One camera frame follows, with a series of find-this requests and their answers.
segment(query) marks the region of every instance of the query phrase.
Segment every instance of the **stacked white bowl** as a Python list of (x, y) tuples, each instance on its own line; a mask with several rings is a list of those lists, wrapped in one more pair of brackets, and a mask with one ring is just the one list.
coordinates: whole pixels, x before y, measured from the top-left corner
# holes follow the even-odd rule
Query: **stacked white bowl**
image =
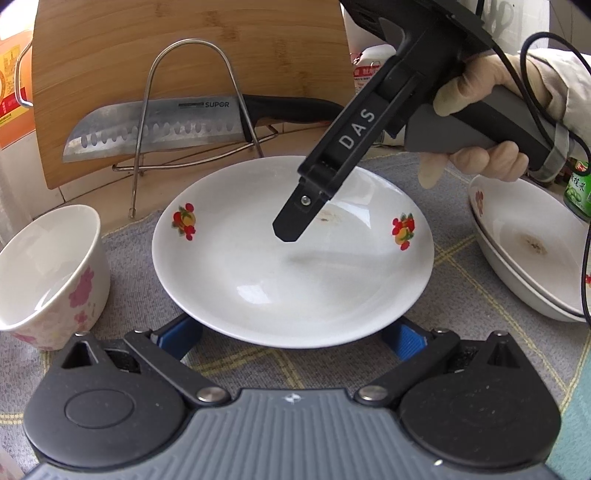
[(476, 240), (499, 278), (541, 314), (584, 322), (580, 282), (587, 225), (523, 179), (477, 176), (468, 194)]

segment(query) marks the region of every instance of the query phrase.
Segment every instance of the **round pad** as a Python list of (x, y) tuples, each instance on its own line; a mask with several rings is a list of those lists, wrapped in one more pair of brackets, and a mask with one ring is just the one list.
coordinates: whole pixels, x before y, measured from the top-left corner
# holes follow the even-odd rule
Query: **round pad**
[(30, 442), (71, 468), (125, 465), (158, 450), (185, 409), (168, 384), (112, 365), (62, 369), (43, 381), (25, 412)]
[(543, 461), (560, 429), (556, 404), (540, 386), (517, 368), (469, 368), (417, 384), (403, 397), (400, 416), (438, 458), (513, 468)]
[(72, 397), (66, 417), (80, 427), (105, 429), (124, 421), (134, 410), (134, 402), (117, 390), (90, 390)]

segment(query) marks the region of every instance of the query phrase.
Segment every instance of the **stainless steel wire stand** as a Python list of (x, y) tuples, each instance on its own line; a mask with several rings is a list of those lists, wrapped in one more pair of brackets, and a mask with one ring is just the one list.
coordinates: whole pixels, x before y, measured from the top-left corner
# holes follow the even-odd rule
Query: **stainless steel wire stand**
[[(178, 163), (178, 164), (143, 165), (140, 163), (141, 143), (142, 143), (142, 135), (144, 133), (144, 122), (145, 122), (145, 117), (146, 117), (146, 110), (148, 108), (148, 100), (150, 97), (150, 89), (152, 88), (152, 80), (154, 78), (154, 73), (156, 72), (156, 68), (158, 67), (158, 64), (166, 56), (166, 54), (168, 54), (169, 52), (171, 52), (175, 48), (180, 47), (181, 45), (188, 45), (188, 44), (205, 45), (206, 47), (210, 47), (210, 48), (214, 49), (222, 57), (224, 63), (226, 64), (226, 68), (227, 68), (228, 73), (230, 75), (230, 79), (232, 80), (232, 84), (234, 85), (234, 90), (236, 91), (236, 96), (238, 97), (238, 103), (240, 104), (240, 109), (242, 110), (242, 113), (243, 113), (244, 118), (246, 120), (246, 124), (248, 126), (248, 131), (251, 135), (252, 142), (242, 145), (242, 146), (235, 148), (233, 150), (230, 150), (229, 152), (223, 153), (221, 155), (216, 155), (214, 157), (204, 158), (202, 160), (196, 160), (196, 161)], [(251, 118), (248, 114), (248, 110), (246, 109), (246, 103), (244, 101), (244, 97), (242, 96), (242, 92), (240, 91), (240, 88), (238, 87), (238, 82), (236, 81), (236, 76), (234, 75), (232, 65), (230, 64), (230, 60), (228, 59), (228, 57), (222, 51), (221, 48), (219, 48), (216, 44), (211, 43), (210, 41), (201, 40), (199, 38), (186, 38), (184, 40), (179, 40), (179, 41), (176, 41), (175, 43), (170, 44), (163, 51), (161, 51), (160, 54), (158, 54), (158, 56), (156, 57), (156, 59), (154, 60), (152, 66), (150, 68), (150, 72), (148, 73), (148, 80), (146, 81), (146, 88), (144, 90), (144, 100), (142, 102), (142, 111), (141, 111), (141, 116), (140, 116), (139, 125), (138, 125), (138, 141), (135, 145), (134, 165), (132, 167), (119, 167), (117, 165), (113, 165), (114, 171), (133, 171), (133, 173), (134, 173), (133, 183), (132, 183), (132, 191), (131, 191), (131, 208), (129, 209), (129, 218), (135, 217), (135, 203), (136, 203), (137, 192), (138, 192), (138, 176), (140, 173), (144, 172), (145, 170), (172, 170), (175, 168), (184, 168), (184, 167), (191, 167), (191, 166), (195, 166), (195, 165), (201, 165), (203, 163), (208, 163), (211, 161), (219, 160), (221, 158), (227, 157), (229, 155), (232, 155), (234, 153), (240, 152), (242, 150), (245, 150), (245, 149), (251, 148), (251, 147), (255, 147), (256, 152), (259, 155), (259, 157), (263, 157), (264, 155), (263, 155), (263, 152), (261, 149), (261, 143), (271, 140), (272, 138), (275, 138), (279, 134), (279, 132), (275, 128), (273, 128), (271, 126), (268, 126), (268, 128), (271, 131), (270, 135), (267, 135), (261, 139), (257, 138), (254, 126), (253, 126)]]

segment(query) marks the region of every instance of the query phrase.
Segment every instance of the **metal rivet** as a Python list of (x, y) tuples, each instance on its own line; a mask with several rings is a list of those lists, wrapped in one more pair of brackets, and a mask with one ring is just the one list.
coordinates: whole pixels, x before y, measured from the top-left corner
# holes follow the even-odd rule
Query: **metal rivet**
[(205, 387), (197, 392), (197, 398), (207, 403), (214, 403), (223, 400), (228, 392), (220, 387)]
[(359, 389), (359, 396), (367, 401), (381, 401), (388, 396), (388, 390), (380, 385), (365, 385)]

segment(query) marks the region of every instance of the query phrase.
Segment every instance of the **knife handle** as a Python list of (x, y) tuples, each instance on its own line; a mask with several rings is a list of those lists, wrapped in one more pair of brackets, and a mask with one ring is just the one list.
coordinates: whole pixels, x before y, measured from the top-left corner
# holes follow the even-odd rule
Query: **knife handle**
[[(263, 118), (294, 124), (332, 122), (343, 109), (338, 103), (318, 98), (244, 95), (244, 101), (253, 126)], [(242, 111), (240, 117), (244, 138), (251, 142), (252, 138)]]

